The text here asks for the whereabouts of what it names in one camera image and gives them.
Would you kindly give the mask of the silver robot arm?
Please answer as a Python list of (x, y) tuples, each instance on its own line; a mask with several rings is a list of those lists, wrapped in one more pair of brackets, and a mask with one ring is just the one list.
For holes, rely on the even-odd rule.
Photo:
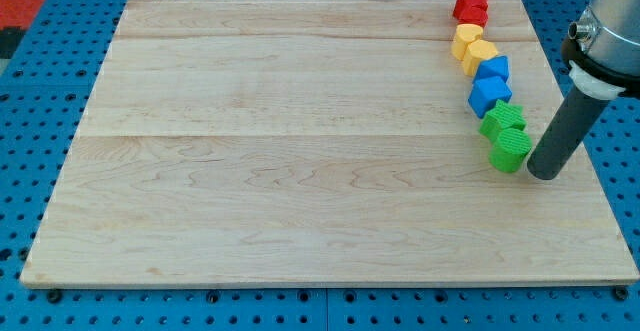
[(573, 87), (527, 162), (555, 178), (608, 104), (639, 97), (639, 0), (591, 0), (561, 46)]

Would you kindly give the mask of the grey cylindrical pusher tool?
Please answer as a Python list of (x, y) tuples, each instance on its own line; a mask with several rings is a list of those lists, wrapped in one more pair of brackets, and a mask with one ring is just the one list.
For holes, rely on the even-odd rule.
[(527, 162), (528, 171), (541, 180), (552, 180), (560, 173), (604, 109), (625, 91), (596, 78), (575, 61), (569, 66), (573, 87)]

